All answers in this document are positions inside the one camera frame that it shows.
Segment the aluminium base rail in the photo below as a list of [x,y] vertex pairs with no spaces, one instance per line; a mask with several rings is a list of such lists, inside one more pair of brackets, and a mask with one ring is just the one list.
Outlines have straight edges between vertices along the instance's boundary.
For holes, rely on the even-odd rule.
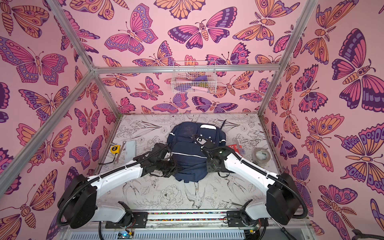
[[[297,240],[315,239],[307,220],[291,220],[285,228]],[[135,211],[129,227],[90,223],[63,229],[58,239],[117,240],[124,231],[134,233],[132,240],[287,240],[272,219],[247,226],[238,210]]]

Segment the red paper pack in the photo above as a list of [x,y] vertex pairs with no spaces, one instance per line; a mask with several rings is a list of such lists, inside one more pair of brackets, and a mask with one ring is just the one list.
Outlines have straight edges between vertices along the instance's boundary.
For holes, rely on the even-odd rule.
[[243,148],[239,145],[228,145],[229,148],[233,149],[235,152],[239,153],[239,154],[243,154]]

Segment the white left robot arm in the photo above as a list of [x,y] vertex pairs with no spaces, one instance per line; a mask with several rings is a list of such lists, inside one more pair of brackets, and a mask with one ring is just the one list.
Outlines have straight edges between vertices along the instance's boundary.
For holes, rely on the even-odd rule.
[[134,157],[131,163],[104,174],[87,178],[78,175],[58,202],[57,225],[77,229],[89,222],[111,222],[118,227],[129,227],[133,222],[133,212],[127,204],[99,204],[99,198],[126,182],[155,171],[162,172],[163,178],[169,178],[181,170],[169,146],[157,143],[151,151]]

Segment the silver wrench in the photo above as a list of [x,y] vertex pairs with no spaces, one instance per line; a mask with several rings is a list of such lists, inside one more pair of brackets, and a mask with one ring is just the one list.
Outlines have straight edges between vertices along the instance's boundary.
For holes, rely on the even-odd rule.
[[119,162],[120,156],[122,155],[123,151],[125,150],[126,141],[122,142],[122,145],[120,147],[119,153],[115,157],[115,162]]

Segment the clear packing tape roll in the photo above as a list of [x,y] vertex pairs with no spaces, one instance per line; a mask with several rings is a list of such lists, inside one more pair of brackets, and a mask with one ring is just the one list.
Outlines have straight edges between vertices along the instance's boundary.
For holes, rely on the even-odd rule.
[[252,162],[263,167],[271,160],[271,154],[264,148],[255,148],[252,152]]

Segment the yellow tape measure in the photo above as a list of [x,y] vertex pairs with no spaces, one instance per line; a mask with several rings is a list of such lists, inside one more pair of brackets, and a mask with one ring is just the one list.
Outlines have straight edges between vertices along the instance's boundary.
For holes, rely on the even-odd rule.
[[118,155],[121,151],[121,145],[114,145],[110,148],[110,153],[113,155]]

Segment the clear plastic stationery case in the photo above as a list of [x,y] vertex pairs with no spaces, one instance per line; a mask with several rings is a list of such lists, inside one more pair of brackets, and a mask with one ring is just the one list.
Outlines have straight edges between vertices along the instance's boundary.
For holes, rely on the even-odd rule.
[[236,142],[239,150],[243,150],[244,149],[243,148],[243,141],[241,139],[236,138],[235,142]]

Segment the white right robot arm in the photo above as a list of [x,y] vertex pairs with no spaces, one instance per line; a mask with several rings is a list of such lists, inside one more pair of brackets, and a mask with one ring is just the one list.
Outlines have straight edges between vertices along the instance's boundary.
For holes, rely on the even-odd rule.
[[263,199],[249,200],[242,206],[244,223],[273,219],[287,225],[291,219],[305,219],[308,216],[308,207],[290,175],[267,171],[246,160],[235,150],[227,146],[216,146],[202,136],[193,135],[193,139],[207,157],[208,172],[238,174],[264,195]]

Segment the black handled screwdriver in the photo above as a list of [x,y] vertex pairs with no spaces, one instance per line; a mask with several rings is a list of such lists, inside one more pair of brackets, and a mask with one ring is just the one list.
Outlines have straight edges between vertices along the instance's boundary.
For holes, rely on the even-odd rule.
[[297,240],[292,234],[290,234],[286,228],[282,227],[275,219],[272,219],[276,225],[281,229],[281,232],[286,236],[288,240]]

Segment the green circuit board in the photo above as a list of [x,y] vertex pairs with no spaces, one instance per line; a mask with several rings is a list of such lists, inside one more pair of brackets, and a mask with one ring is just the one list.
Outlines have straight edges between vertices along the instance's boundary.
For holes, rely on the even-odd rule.
[[130,231],[124,231],[118,233],[118,240],[131,240],[134,237],[134,233]]

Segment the navy blue student backpack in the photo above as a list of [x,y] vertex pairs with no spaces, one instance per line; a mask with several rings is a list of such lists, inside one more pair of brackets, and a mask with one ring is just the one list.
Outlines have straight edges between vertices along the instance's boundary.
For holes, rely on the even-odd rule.
[[173,160],[181,168],[174,174],[179,182],[197,183],[207,174],[207,157],[193,136],[198,135],[212,142],[215,146],[226,145],[226,133],[215,125],[183,122],[176,125],[169,133],[167,143],[172,151]]

